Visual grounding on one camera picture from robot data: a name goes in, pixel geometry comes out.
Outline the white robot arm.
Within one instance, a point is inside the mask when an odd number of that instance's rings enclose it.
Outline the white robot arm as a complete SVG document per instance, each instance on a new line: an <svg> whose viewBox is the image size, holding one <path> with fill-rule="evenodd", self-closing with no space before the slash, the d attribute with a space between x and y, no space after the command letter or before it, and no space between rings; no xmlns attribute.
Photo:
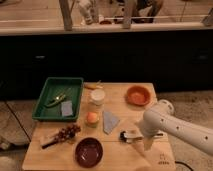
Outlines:
<svg viewBox="0 0 213 171"><path fill-rule="evenodd" d="M213 156L213 129L186 122L173 114L174 106L165 99L146 109L138 122L143 137L150 139L161 130Z"/></svg>

